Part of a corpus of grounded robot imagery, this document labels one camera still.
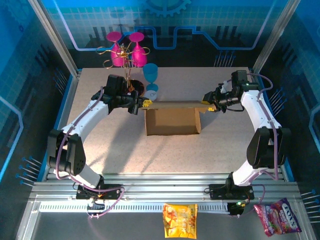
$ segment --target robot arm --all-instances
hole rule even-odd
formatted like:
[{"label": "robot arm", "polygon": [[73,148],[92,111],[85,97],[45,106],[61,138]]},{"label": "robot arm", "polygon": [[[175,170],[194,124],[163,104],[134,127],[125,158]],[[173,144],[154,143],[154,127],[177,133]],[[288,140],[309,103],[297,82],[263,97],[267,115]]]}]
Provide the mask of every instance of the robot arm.
[{"label": "robot arm", "polygon": [[138,96],[137,91],[129,92],[124,77],[109,75],[106,86],[92,96],[89,105],[73,122],[50,132],[47,165],[89,188],[104,189],[103,177],[86,165],[83,142],[113,109],[128,108],[130,114],[137,115],[145,100],[147,98]]},{"label": "robot arm", "polygon": [[215,104],[216,109],[223,113],[229,110],[229,106],[241,104],[242,109],[246,109],[252,121],[255,134],[247,147],[246,161],[226,180],[226,185],[232,188],[233,186],[249,186],[262,173],[269,173],[267,170],[278,169],[278,166],[283,165],[289,148],[291,132],[287,128],[282,128],[275,120],[261,95],[259,85],[248,81],[246,71],[233,72],[230,81],[232,81],[231,91],[225,90],[228,84],[225,82],[220,84],[215,91],[208,92],[202,102]]}]

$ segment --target open cardboard box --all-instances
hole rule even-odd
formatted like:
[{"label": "open cardboard box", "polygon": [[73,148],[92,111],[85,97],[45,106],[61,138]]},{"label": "open cardboard box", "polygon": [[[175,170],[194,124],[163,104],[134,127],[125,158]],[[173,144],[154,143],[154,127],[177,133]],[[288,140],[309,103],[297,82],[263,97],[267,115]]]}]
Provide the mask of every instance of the open cardboard box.
[{"label": "open cardboard box", "polygon": [[205,105],[200,101],[155,101],[144,114],[145,131],[151,135],[192,135],[200,134],[200,112],[208,108],[216,109],[215,105]]}]

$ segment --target yellow snack bag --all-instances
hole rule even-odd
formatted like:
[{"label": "yellow snack bag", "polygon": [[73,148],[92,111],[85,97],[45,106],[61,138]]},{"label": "yellow snack bag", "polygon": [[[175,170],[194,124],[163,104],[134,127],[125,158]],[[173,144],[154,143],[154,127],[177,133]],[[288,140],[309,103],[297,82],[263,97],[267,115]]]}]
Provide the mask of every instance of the yellow snack bag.
[{"label": "yellow snack bag", "polygon": [[163,224],[165,238],[197,239],[198,205],[163,206]]}]

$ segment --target speckled tabletop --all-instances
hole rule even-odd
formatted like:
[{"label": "speckled tabletop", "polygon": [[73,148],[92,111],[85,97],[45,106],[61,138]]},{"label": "speckled tabletop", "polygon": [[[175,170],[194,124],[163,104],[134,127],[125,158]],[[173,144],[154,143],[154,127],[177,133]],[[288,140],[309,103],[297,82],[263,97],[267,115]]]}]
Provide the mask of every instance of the speckled tabletop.
[{"label": "speckled tabletop", "polygon": [[[200,101],[204,94],[246,67],[163,67],[156,84],[159,101]],[[147,82],[141,68],[132,69],[132,78]],[[75,93],[68,123],[88,105],[90,98],[105,86],[109,74],[123,76],[121,68],[84,68]],[[131,115],[115,109],[103,119],[84,142],[86,163],[97,173],[229,173],[246,159],[254,134],[244,112],[200,114],[198,135],[146,136],[144,112]]]}]

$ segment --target chip bag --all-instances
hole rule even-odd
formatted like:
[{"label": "chip bag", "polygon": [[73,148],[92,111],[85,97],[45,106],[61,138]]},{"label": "chip bag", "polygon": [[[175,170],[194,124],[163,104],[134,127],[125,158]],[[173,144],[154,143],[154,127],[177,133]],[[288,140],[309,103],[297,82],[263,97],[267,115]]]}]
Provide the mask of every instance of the chip bag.
[{"label": "chip bag", "polygon": [[197,239],[198,205],[163,206],[163,223],[165,238]]},{"label": "chip bag", "polygon": [[268,237],[274,234],[301,232],[298,220],[286,198],[270,205],[254,205],[254,209]]}]

